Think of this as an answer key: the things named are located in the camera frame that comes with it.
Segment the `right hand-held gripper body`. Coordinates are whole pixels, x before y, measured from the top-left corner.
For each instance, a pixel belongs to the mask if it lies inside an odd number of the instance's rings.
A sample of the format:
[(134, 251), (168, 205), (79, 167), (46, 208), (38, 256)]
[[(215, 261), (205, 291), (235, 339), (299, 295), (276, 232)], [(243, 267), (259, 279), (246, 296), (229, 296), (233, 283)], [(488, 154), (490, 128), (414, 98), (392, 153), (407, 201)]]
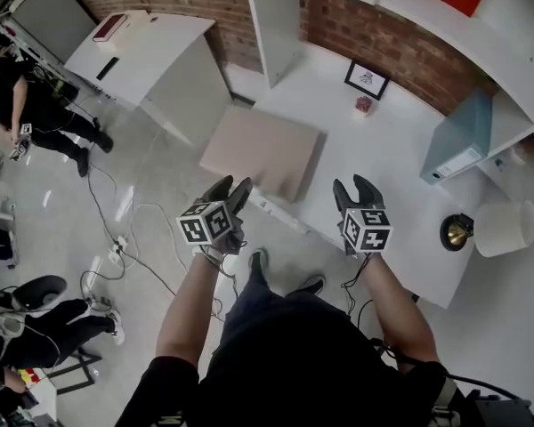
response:
[(384, 209), (350, 207), (338, 225), (347, 255), (382, 253), (392, 236)]

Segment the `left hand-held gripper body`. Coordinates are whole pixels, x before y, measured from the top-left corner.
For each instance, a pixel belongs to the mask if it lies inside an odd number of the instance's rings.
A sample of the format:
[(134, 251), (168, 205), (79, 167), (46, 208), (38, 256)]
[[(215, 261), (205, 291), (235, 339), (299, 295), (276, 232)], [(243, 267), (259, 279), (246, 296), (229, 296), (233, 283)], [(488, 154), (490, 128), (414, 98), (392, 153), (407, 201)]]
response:
[(183, 238), (191, 246), (222, 244), (227, 254), (239, 254), (244, 232), (239, 212), (243, 206), (223, 201), (199, 201), (176, 218)]

